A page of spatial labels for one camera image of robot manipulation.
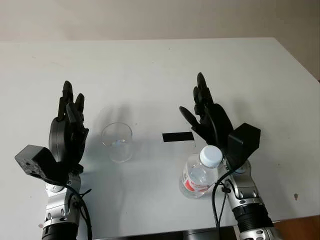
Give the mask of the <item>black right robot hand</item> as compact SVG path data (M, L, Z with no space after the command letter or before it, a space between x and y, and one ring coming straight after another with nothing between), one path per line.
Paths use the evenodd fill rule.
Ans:
M191 125L191 129L208 145L218 147L225 154L228 148L228 135L234 129L224 108L213 101L201 72L197 74L197 86L193 89L193 99L195 115L200 119L197 120L195 115L183 106L179 107L181 114Z

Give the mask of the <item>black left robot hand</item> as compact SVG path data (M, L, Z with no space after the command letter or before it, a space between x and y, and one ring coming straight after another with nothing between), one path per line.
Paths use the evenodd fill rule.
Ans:
M83 157L89 129L84 126L85 96L79 93L74 99L73 87L65 81L59 98L58 113L50 126L48 146L54 159L69 172L81 174Z

